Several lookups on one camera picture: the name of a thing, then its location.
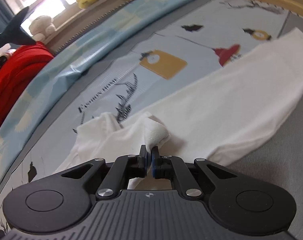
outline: shark plush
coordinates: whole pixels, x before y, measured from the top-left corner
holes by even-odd
[[[29,7],[25,7],[19,13],[17,13],[10,21],[5,30],[0,33],[0,48],[7,43],[13,43],[16,45],[35,45],[34,41],[28,34],[20,29],[20,25],[25,19],[28,13]]]

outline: white cloth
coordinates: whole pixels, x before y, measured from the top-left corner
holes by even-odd
[[[167,130],[171,138],[161,155],[228,165],[271,138],[302,94],[303,33],[295,29],[146,107],[122,122],[123,129],[106,113],[80,126],[75,146],[57,171],[97,157],[112,162],[137,154],[141,144],[149,150],[161,146],[169,138]]]
[[[303,94],[303,33],[257,46],[182,90],[125,120],[150,112],[171,139],[161,155],[228,165],[271,138]]]
[[[77,128],[75,145],[55,173],[98,157],[108,163],[122,155],[137,155],[141,145],[146,145],[150,153],[154,146],[161,147],[169,138],[166,127],[148,112],[123,128],[113,114],[103,113]]]

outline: window sill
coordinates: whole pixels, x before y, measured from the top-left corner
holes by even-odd
[[[76,3],[73,4],[71,8],[55,17],[54,25],[58,27],[57,31],[44,43],[51,52],[57,51],[90,23],[126,1],[129,0],[99,0],[87,9],[80,9]]]
[[[102,3],[105,3],[107,0],[98,0],[96,3],[88,7],[87,9],[80,9],[76,3],[73,4],[72,9],[79,9],[79,12],[77,12],[73,17],[69,18],[67,21],[65,21],[62,25],[60,25],[57,30],[51,34],[47,39],[44,41],[44,44],[49,43],[55,36],[57,36],[59,33],[61,33],[65,28],[68,28],[73,22],[75,22],[77,19],[80,19],[81,17],[84,17],[89,12],[97,9],[98,6],[101,6]]]

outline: white stuffed toy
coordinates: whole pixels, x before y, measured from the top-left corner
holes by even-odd
[[[50,34],[56,31],[56,28],[53,25],[53,18],[43,15],[32,21],[29,30],[35,41],[44,41]]]

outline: gray fabric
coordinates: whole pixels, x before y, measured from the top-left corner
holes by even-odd
[[[195,0],[176,11],[168,14],[165,17],[157,20],[156,22],[147,26],[143,31],[138,32],[136,35],[125,41],[118,48],[107,54],[103,59],[94,64],[83,76],[77,80],[71,88],[61,97],[61,99],[54,105],[47,116],[38,125],[29,141],[20,152],[12,166],[9,168],[7,174],[4,176],[0,183],[0,192],[7,183],[11,173],[18,167],[18,165],[25,158],[27,153],[44,134],[44,132],[50,127],[50,125],[56,120],[56,118],[64,111],[64,109],[76,98],[87,86],[90,85],[100,74],[102,74],[112,62],[124,55],[126,55],[137,43],[148,39],[155,31],[165,28],[168,24],[180,19],[189,12],[196,8],[210,2],[211,0]]]
[[[291,14],[282,35],[294,27],[303,32],[303,18]],[[297,204],[297,213],[289,232],[303,240],[303,97],[267,143],[229,168],[286,189]]]

